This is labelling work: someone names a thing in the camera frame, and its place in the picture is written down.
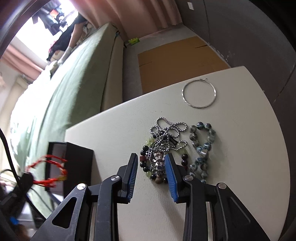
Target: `mattress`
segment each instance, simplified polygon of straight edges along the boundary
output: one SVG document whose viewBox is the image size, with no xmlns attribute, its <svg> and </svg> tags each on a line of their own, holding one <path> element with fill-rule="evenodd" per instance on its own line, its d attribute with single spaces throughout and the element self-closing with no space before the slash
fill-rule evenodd
<svg viewBox="0 0 296 241">
<path fill-rule="evenodd" d="M 123 41 L 116 38 L 104 88 L 101 111 L 122 103 Z"/>
<path fill-rule="evenodd" d="M 112 24 L 103 25 L 71 53 L 51 79 L 46 69 L 20 97 L 11 117 L 11 144 L 21 170 L 47 153 L 48 142 L 64 141 L 66 129 L 100 113 L 116 36 Z M 43 179 L 44 164 L 32 173 L 36 180 Z M 40 194 L 44 191 L 34 188 Z M 51 212 L 35 194 L 30 195 L 41 213 L 49 216 Z M 46 193 L 41 196 L 49 203 Z"/>
</svg>

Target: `black cable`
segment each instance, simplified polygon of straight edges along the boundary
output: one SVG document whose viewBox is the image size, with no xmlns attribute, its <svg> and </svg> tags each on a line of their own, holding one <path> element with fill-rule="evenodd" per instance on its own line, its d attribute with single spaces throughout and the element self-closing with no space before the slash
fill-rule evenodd
<svg viewBox="0 0 296 241">
<path fill-rule="evenodd" d="M 45 221 L 46 218 L 39 212 L 39 210 L 34 206 L 34 204 L 31 202 L 30 198 L 27 196 L 26 193 L 24 193 L 24 189 L 22 188 L 22 184 L 20 183 L 20 179 L 19 177 L 17 176 L 17 172 L 15 170 L 15 167 L 13 166 L 13 162 L 12 162 L 12 159 L 11 159 L 11 156 L 10 156 L 10 152 L 9 152 L 9 148 L 8 148 L 8 143 L 7 143 L 7 140 L 5 138 L 5 135 L 4 133 L 2 132 L 1 128 L 0 128 L 0 138 L 1 138 L 1 141 L 4 145 L 4 149 L 5 149 L 5 152 L 6 152 L 6 156 L 7 156 L 7 159 L 8 159 L 8 162 L 9 162 L 9 165 L 10 165 L 10 168 L 11 168 L 11 171 L 13 173 L 13 176 L 17 182 L 17 185 L 19 186 L 20 190 L 22 190 L 25 198 L 26 198 L 26 201 L 28 202 L 28 204 L 34 209 L 34 211 Z"/>
<path fill-rule="evenodd" d="M 1 177 L 1 174 L 2 173 L 4 173 L 4 172 L 12 172 L 12 170 L 10 170 L 10 169 L 4 169 L 4 170 L 2 170 L 1 172 L 0 172 L 0 177 Z M 43 200 L 43 198 L 40 196 L 40 194 L 34 189 L 34 188 L 30 188 L 31 190 L 33 190 L 36 194 L 37 194 L 37 196 L 40 198 L 40 200 L 41 200 L 41 202 L 43 202 L 43 204 L 51 211 L 51 212 L 53 212 L 53 210 L 46 204 L 46 202 Z"/>
<path fill-rule="evenodd" d="M 4 169 L 4 170 L 2 170 L 2 171 L 0 172 L 0 176 L 1 176 L 1 174 L 4 173 L 4 172 L 12 172 L 12 170 L 10 170 L 10 169 Z"/>
</svg>

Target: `red bead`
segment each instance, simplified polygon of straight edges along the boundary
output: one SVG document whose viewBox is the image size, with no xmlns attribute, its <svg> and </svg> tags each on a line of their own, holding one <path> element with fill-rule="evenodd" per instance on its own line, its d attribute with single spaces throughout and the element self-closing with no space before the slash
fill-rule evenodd
<svg viewBox="0 0 296 241">
<path fill-rule="evenodd" d="M 140 161 L 146 161 L 146 156 L 140 156 Z"/>
</svg>

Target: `white tabletop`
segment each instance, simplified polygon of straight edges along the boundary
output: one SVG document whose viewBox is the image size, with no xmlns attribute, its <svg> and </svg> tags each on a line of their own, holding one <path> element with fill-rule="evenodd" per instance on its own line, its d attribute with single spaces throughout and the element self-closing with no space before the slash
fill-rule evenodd
<svg viewBox="0 0 296 241">
<path fill-rule="evenodd" d="M 217 90 L 217 99 L 210 107 L 196 109 L 184 103 L 181 90 L 186 80 L 73 126 L 66 131 L 65 141 L 94 150 L 91 179 L 92 184 L 97 184 L 127 164 L 131 153 L 139 155 L 158 117 L 189 126 L 198 121 L 211 123 L 217 138 L 210 151 L 207 182 L 226 183 L 270 240 L 278 240 L 288 209 L 290 172 L 285 141 L 272 107 L 245 67 L 202 78 L 208 78 Z M 208 91 L 205 95 L 192 85 L 188 98 L 202 102 L 211 97 Z M 181 134 L 181 139 L 191 143 L 189 132 Z M 205 136 L 200 135 L 199 140 L 204 143 Z M 189 146 L 193 162 L 198 155 Z M 173 155 L 180 164 L 181 155 Z M 139 167 L 131 203 L 118 205 L 120 240 L 180 241 L 184 217 L 185 204 L 175 204 L 168 186 L 151 182 Z"/>
</svg>

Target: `beaded bracelet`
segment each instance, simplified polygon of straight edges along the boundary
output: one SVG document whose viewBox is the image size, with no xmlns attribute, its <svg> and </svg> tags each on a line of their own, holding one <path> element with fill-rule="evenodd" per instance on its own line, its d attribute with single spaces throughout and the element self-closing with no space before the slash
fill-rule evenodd
<svg viewBox="0 0 296 241">
<path fill-rule="evenodd" d="M 206 142 L 203 146 L 200 145 L 197 139 L 197 129 L 205 129 L 208 131 L 208 142 Z M 216 131 L 212 129 L 212 126 L 209 123 L 203 124 L 202 122 L 198 122 L 196 126 L 193 125 L 190 127 L 189 139 L 192 141 L 192 145 L 194 148 L 196 148 L 196 151 L 200 157 L 196 158 L 196 161 L 193 164 L 190 164 L 189 175 L 196 177 L 195 173 L 198 173 L 202 178 L 202 183 L 206 183 L 205 179 L 208 177 L 207 160 L 209 158 L 209 151 L 212 149 L 212 144 L 215 141 L 215 135 Z"/>
</svg>

